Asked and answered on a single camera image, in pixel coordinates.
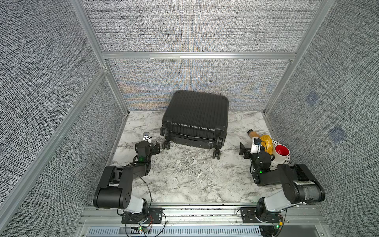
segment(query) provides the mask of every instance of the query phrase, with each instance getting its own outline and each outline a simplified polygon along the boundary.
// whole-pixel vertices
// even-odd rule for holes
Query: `bottle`
[[[252,139],[253,137],[260,137],[259,134],[257,132],[254,132],[252,129],[250,129],[247,134],[249,135],[249,137]]]

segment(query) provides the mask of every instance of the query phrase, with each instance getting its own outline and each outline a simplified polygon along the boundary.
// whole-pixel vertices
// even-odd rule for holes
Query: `mounting plate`
[[[262,223],[255,217],[255,207],[242,207],[240,210],[243,223]],[[265,223],[278,223],[279,220],[279,217],[275,217]]]
[[[150,224],[151,217],[153,218],[153,224],[162,223],[162,212],[163,212],[163,208],[160,208],[160,207],[150,208],[149,212],[147,213],[148,219],[143,224]],[[121,223],[122,224],[138,224],[138,222],[132,221],[130,219],[130,215],[131,215],[130,213],[124,213],[124,215],[122,215]]]

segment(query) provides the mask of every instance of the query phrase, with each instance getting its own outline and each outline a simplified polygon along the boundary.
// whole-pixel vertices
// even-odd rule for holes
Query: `white marble surface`
[[[131,111],[114,155],[112,165],[130,163],[135,156],[135,143],[143,132],[150,132],[152,142],[160,144],[159,135],[164,111]],[[247,131],[269,134],[260,112],[229,112],[228,134],[220,149],[221,159],[212,159],[213,150],[194,148],[171,142],[169,151],[152,157],[150,173],[143,177],[152,192],[153,202],[257,202],[280,190],[258,187],[249,172],[250,161],[238,155],[240,142],[251,145]],[[150,201],[146,186],[133,181],[132,193]]]

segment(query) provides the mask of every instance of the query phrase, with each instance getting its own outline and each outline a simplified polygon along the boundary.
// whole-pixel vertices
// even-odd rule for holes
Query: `black suitcase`
[[[220,159],[228,128],[229,100],[225,96],[179,90],[172,96],[163,115],[162,148],[170,142],[205,149],[215,148],[213,158]]]

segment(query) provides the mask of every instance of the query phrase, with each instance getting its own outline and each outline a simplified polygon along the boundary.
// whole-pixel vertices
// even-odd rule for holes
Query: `white mug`
[[[274,146],[273,155],[275,156],[274,160],[276,162],[282,163],[290,155],[290,150],[288,147],[278,144]]]

